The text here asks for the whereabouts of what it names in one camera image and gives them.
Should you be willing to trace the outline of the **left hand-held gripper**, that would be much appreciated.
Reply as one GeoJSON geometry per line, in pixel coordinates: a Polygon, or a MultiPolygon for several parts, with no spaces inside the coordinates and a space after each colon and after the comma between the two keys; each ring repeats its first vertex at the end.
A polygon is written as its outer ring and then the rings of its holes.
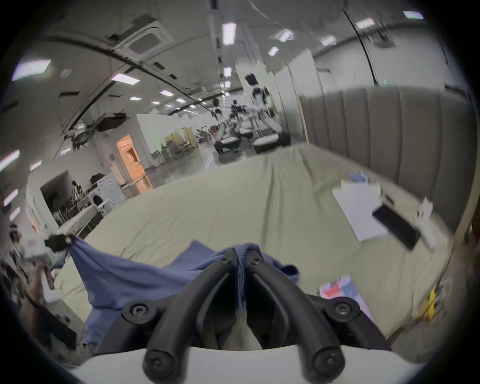
{"type": "Polygon", "coordinates": [[[72,234],[50,235],[43,237],[22,237],[20,239],[20,253],[25,263],[44,262],[49,267],[55,265],[56,255],[53,251],[64,251],[74,242],[72,234]]]}

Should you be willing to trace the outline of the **person's left hand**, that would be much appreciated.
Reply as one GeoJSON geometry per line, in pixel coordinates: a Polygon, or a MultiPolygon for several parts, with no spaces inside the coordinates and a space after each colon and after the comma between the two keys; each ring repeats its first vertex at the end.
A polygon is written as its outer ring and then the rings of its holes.
{"type": "Polygon", "coordinates": [[[42,277],[45,277],[47,286],[51,291],[55,290],[54,277],[51,274],[49,266],[43,261],[37,261],[33,270],[33,286],[35,289],[42,287],[42,277]]]}

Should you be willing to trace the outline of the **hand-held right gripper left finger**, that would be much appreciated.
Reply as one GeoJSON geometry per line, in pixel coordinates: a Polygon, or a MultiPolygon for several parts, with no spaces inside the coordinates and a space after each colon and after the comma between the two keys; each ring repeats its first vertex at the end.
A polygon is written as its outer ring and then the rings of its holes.
{"type": "Polygon", "coordinates": [[[94,356],[133,351],[144,341],[146,352],[141,367],[146,377],[150,381],[179,380],[198,315],[213,303],[226,282],[237,277],[238,255],[229,249],[178,294],[127,302],[97,345],[94,356]]]}

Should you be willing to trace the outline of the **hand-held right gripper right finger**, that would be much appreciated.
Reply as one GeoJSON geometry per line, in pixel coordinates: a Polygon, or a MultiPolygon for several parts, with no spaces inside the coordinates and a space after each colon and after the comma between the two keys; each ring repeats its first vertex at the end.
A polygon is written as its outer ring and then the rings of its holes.
{"type": "Polygon", "coordinates": [[[346,366],[341,346],[392,351],[353,298],[306,294],[255,250],[248,251],[245,267],[246,282],[273,302],[272,324],[262,347],[294,342],[307,381],[334,381],[340,376],[346,366]]]}

